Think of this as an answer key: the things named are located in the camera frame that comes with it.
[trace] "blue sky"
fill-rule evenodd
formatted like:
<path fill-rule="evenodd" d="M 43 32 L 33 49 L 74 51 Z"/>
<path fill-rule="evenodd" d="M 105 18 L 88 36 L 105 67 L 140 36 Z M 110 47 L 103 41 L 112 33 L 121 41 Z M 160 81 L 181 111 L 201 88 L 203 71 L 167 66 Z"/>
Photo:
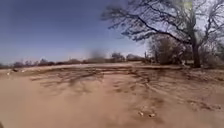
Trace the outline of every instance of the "blue sky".
<path fill-rule="evenodd" d="M 143 55 L 146 47 L 123 37 L 100 14 L 116 0 L 0 0 L 0 62 L 67 60 L 91 49 Z"/>

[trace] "tree trunk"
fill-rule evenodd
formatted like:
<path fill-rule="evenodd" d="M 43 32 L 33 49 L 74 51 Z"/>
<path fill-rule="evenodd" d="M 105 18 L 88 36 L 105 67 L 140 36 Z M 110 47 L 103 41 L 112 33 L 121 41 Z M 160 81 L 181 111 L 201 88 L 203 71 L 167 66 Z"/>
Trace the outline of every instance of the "tree trunk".
<path fill-rule="evenodd" d="M 200 62 L 200 56 L 199 56 L 199 47 L 195 43 L 192 45 L 192 53 L 193 53 L 193 59 L 194 59 L 194 68 L 200 68 L 201 62 Z"/>

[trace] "bare tree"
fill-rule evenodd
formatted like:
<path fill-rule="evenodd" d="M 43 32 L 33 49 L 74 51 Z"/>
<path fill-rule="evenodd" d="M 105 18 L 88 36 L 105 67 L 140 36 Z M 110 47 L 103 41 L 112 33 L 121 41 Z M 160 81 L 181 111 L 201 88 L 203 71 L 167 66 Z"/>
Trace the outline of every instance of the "bare tree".
<path fill-rule="evenodd" d="M 199 47 L 224 36 L 224 0 L 126 0 L 108 6 L 102 19 L 135 41 L 160 34 L 190 45 L 200 67 Z"/>

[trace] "treeline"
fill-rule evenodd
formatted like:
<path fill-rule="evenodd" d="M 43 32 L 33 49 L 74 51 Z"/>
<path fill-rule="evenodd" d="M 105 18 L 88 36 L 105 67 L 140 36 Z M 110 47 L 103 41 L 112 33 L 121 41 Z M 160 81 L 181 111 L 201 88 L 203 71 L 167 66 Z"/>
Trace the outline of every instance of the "treeline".
<path fill-rule="evenodd" d="M 24 67 L 36 67 L 36 66 L 57 66 L 57 65 L 72 65 L 72 64 L 96 64 L 96 63 L 122 63 L 127 61 L 143 61 L 144 58 L 138 55 L 128 54 L 126 57 L 119 52 L 114 52 L 109 58 L 104 55 L 93 55 L 92 57 L 85 60 L 70 59 L 67 61 L 48 61 L 41 59 L 40 61 L 25 61 L 15 62 L 11 65 L 4 65 L 0 63 L 0 69 L 7 68 L 24 68 Z"/>
<path fill-rule="evenodd" d="M 224 66 L 224 44 L 222 41 L 205 43 L 199 47 L 200 63 L 205 68 Z M 189 45 L 176 42 L 167 36 L 156 36 L 149 42 L 149 54 L 145 55 L 147 62 L 161 65 L 185 64 L 193 66 L 193 52 Z"/>

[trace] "sandy soil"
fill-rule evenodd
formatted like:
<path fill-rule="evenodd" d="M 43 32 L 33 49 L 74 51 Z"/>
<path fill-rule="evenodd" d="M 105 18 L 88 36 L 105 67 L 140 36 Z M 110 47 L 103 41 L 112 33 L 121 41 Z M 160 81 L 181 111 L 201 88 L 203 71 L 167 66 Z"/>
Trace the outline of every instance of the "sandy soil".
<path fill-rule="evenodd" d="M 224 72 L 87 66 L 0 74 L 4 128 L 223 128 Z"/>

